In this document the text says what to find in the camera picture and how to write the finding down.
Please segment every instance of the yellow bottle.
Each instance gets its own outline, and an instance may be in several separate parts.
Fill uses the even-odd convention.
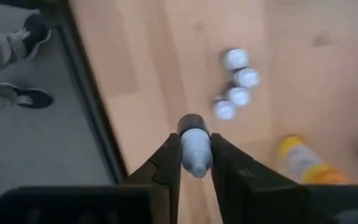
[[[300,184],[347,184],[348,180],[324,163],[298,136],[288,136],[280,145],[278,156],[285,164],[286,175]]]

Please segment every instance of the gray floor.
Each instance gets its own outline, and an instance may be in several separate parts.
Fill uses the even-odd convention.
[[[0,32],[17,30],[30,13],[0,6]],[[55,97],[44,110],[0,112],[0,194],[22,185],[110,184],[53,41],[34,60],[1,70],[0,82],[35,86]]]

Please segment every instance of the black sneaker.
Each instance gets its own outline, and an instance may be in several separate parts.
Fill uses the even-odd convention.
[[[52,32],[46,28],[40,14],[31,14],[24,22],[24,26],[17,32],[22,33],[22,42],[27,51],[27,58],[34,57],[39,46],[50,40]]]
[[[50,106],[54,99],[44,90],[38,88],[18,88],[10,83],[0,83],[0,87],[10,88],[17,94],[17,105],[31,109],[42,109]]]

